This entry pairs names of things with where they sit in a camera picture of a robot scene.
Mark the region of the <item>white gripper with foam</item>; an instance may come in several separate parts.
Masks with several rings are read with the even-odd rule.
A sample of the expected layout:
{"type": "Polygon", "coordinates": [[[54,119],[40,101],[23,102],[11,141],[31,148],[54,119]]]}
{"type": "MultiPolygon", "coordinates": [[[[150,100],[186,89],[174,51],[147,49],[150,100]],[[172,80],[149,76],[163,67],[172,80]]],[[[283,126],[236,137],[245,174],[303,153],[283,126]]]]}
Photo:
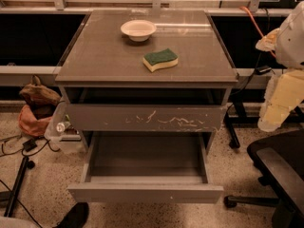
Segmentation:
{"type": "Polygon", "coordinates": [[[257,126],[262,131],[273,132],[304,100],[304,71],[288,69],[280,76],[273,75],[267,84],[264,99],[257,126]]]}

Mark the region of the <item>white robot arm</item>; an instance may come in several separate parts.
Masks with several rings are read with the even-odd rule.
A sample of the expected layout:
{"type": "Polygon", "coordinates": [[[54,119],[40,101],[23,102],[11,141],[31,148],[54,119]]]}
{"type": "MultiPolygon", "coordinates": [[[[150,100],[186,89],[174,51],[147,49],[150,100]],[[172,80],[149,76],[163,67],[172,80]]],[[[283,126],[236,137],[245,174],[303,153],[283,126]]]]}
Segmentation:
{"type": "Polygon", "coordinates": [[[294,8],[279,28],[263,36],[256,48],[273,50],[276,61],[287,68],[285,73],[269,80],[259,112],[258,128],[272,132],[304,100],[304,2],[294,8]]]}

